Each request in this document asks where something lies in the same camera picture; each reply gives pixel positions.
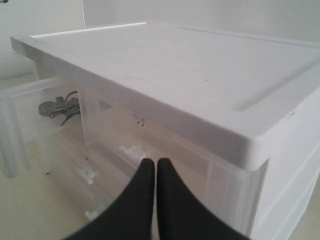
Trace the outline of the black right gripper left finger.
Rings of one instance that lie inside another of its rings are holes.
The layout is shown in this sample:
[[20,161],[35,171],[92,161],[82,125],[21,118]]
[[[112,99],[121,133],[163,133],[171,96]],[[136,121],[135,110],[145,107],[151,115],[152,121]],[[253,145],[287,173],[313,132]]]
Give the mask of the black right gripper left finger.
[[143,159],[117,199],[67,240],[150,240],[155,192],[155,164]]

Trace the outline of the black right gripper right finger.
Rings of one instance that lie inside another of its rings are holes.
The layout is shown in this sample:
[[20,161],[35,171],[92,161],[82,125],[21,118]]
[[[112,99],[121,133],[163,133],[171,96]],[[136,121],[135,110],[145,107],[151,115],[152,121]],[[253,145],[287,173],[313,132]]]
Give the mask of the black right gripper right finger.
[[161,240],[246,240],[190,191],[168,158],[157,162],[156,211]]

